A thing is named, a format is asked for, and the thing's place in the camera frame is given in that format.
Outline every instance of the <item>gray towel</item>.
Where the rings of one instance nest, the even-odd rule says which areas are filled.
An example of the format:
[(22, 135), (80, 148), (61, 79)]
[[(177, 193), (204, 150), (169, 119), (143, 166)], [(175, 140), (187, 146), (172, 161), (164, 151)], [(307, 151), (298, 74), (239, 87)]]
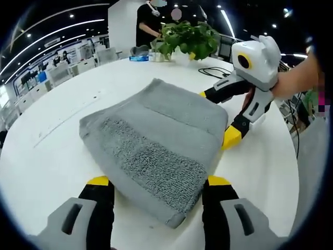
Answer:
[(80, 137), (124, 196), (176, 228), (199, 198), (227, 120), (222, 107), (154, 79), (81, 119)]

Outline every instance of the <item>office desk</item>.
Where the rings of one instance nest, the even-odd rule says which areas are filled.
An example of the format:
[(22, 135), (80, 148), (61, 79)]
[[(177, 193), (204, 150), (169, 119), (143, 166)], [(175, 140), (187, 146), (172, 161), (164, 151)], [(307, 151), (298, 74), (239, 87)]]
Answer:
[[(66, 81), (27, 109), (9, 130), (0, 160), (2, 195), (22, 230), (40, 233), (49, 214), (68, 198), (78, 197), (88, 180), (104, 175), (79, 137), (81, 118), (134, 95), (153, 78), (199, 93), (216, 82), (198, 72), (208, 66), (233, 68), (213, 58), (188, 67), (118, 60)], [(229, 124), (244, 97), (222, 104)], [(261, 209), (277, 235), (290, 233), (298, 202), (298, 169), (289, 131), (274, 102), (259, 129), (223, 153), (215, 175), (228, 179), (240, 197)], [(133, 207), (118, 192), (115, 203), (113, 247), (203, 249), (201, 201), (177, 229)]]

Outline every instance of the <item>green leaves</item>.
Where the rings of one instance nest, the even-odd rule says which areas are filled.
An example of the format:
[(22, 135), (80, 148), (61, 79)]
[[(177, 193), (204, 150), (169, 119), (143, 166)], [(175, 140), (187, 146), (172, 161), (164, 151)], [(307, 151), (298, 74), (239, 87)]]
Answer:
[(164, 56), (170, 56), (179, 46), (184, 54), (196, 55), (195, 60), (205, 59), (210, 53), (215, 53), (218, 43), (214, 39), (218, 33), (207, 23), (199, 22), (192, 27), (188, 21), (169, 23), (162, 28), (163, 44), (158, 51)]

